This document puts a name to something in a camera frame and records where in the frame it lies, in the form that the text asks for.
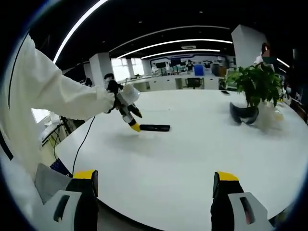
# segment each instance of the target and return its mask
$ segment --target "led light strip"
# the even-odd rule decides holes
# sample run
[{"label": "led light strip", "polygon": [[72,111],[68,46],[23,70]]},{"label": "led light strip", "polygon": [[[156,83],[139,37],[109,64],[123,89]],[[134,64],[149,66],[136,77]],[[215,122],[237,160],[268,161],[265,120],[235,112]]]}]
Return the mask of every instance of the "led light strip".
[{"label": "led light strip", "polygon": [[284,73],[287,73],[285,70],[281,69],[280,67],[278,67],[279,70],[282,70]]},{"label": "led light strip", "polygon": [[141,59],[146,59],[146,58],[150,58],[150,57],[157,56],[157,55],[162,55],[162,54],[171,54],[171,53],[178,53],[178,52],[192,52],[192,51],[214,51],[214,52],[220,52],[220,50],[212,50],[212,49],[179,50],[179,51],[168,51],[168,52],[163,52],[163,53],[159,53],[159,54],[152,54],[152,55],[144,56]]},{"label": "led light strip", "polygon": [[161,33],[161,32],[165,32],[165,31],[170,31],[170,30],[177,30],[177,29],[184,29],[184,28],[199,28],[199,27],[200,27],[200,28],[203,28],[203,27],[206,27],[206,28],[219,28],[219,29],[230,30],[230,28],[227,28],[227,27],[222,27],[222,26],[205,26],[205,25],[202,25],[202,26],[201,26],[201,25],[192,25],[192,26],[171,27],[171,28],[167,28],[167,29],[163,29],[163,30],[154,31],[154,32],[152,32],[152,33],[149,33],[149,34],[146,34],[146,35],[142,35],[142,36],[139,36],[138,38],[134,38],[134,39],[132,39],[132,40],[130,40],[130,41],[127,41],[127,42],[125,42],[125,43],[122,43],[121,45],[119,45],[119,46],[117,46],[117,47],[111,49],[111,50],[109,51],[109,53],[112,52],[112,51],[114,51],[114,50],[116,50],[116,49],[118,49],[119,47],[122,47],[122,46],[124,46],[124,45],[130,43],[130,42],[133,42],[133,41],[135,41],[135,40],[138,40],[138,39],[141,39],[141,38],[150,36],[150,35],[154,35],[154,34]]},{"label": "led light strip", "polygon": [[279,58],[277,58],[277,61],[285,65],[286,67],[290,67],[288,64],[286,64],[284,61],[281,61]]},{"label": "led light strip", "polygon": [[79,20],[78,22],[72,27],[72,29],[68,32],[65,39],[63,40],[61,46],[59,47],[59,50],[56,53],[56,56],[53,59],[53,63],[55,64],[64,48],[64,46],[67,44],[69,39],[72,37],[74,32],[78,29],[78,27],[94,12],[96,11],[101,5],[103,5],[108,0],[99,0],[95,5],[93,5]]},{"label": "led light strip", "polygon": [[206,39],[205,38],[202,38],[202,39],[201,38],[197,38],[197,39],[195,38],[195,39],[175,40],[175,41],[162,42],[162,43],[157,43],[157,44],[154,44],[154,45],[151,45],[151,46],[143,47],[143,48],[128,52],[126,54],[123,54],[123,55],[117,57],[117,59],[120,59],[120,58],[122,58],[126,55],[129,55],[129,54],[132,54],[132,53],[135,53],[135,52],[138,52],[138,51],[142,51],[144,49],[148,49],[148,48],[151,48],[151,47],[156,47],[156,46],[161,46],[161,45],[166,45],[166,44],[176,43],[176,42],[191,42],[191,41],[210,41],[210,42],[224,42],[224,43],[233,44],[233,42],[231,42],[231,41],[218,40],[218,39],[208,39],[208,38],[206,38]]}]

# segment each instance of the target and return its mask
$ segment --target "white table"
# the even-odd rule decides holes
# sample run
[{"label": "white table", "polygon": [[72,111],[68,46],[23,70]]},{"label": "white table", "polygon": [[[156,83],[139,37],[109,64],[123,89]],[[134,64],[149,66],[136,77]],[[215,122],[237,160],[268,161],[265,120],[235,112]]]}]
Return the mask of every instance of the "white table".
[{"label": "white table", "polygon": [[[168,231],[211,229],[215,171],[236,175],[268,210],[280,213],[297,196],[306,172],[308,128],[288,106],[282,130],[267,134],[229,115],[244,96],[218,90],[142,93],[143,124],[169,124],[167,133],[133,131],[114,110],[98,115],[79,151],[75,171],[99,171],[98,198],[142,224]],[[72,171],[90,121],[56,147]]]}]

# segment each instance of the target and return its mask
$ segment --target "black glove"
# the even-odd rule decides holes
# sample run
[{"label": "black glove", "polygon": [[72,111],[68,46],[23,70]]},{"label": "black glove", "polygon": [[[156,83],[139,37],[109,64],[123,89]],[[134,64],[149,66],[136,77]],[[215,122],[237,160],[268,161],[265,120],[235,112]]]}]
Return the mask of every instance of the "black glove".
[{"label": "black glove", "polygon": [[119,85],[120,84],[118,84],[115,80],[110,80],[108,83],[107,90],[116,95],[119,91]]},{"label": "black glove", "polygon": [[121,106],[120,101],[116,97],[116,95],[119,91],[119,88],[123,89],[123,86],[121,84],[118,84],[115,80],[109,81],[107,90],[110,91],[111,93],[115,94],[115,103],[114,103],[114,106],[107,112],[107,114],[109,114],[112,110],[114,110],[115,107]]}]

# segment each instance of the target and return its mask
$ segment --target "black ceiling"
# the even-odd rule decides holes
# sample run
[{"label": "black ceiling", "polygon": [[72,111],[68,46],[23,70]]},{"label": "black ceiling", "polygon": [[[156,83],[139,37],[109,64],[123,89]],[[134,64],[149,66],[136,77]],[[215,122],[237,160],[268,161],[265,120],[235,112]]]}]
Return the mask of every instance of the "black ceiling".
[{"label": "black ceiling", "polygon": [[[45,14],[30,30],[37,48],[52,60],[71,27],[97,0],[63,0]],[[251,2],[236,5],[221,1],[190,0],[109,0],[97,9],[73,34],[64,47],[57,65],[73,67],[98,52],[108,52],[121,44],[140,36],[173,27],[129,42],[110,52],[118,57],[129,51],[160,42],[179,39],[231,39],[231,32],[238,24],[253,27],[266,34],[277,56],[286,62],[292,58],[292,47],[297,40],[295,33],[301,23],[290,17],[298,11],[292,6],[258,4]],[[220,26],[224,28],[196,27]],[[154,53],[181,50],[183,45],[195,45],[198,49],[221,50],[222,55],[234,55],[232,44],[219,42],[185,42],[158,46],[127,57],[143,57]]]}]

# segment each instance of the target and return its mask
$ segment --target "computer monitor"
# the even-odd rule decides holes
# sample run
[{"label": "computer monitor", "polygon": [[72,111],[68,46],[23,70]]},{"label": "computer monitor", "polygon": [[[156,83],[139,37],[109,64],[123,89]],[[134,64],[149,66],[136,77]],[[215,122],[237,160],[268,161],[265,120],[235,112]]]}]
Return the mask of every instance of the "computer monitor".
[{"label": "computer monitor", "polygon": [[170,66],[176,66],[180,64],[181,65],[181,59],[171,59],[171,64]]},{"label": "computer monitor", "polygon": [[164,68],[166,67],[166,63],[156,63],[156,67],[159,68]]}]

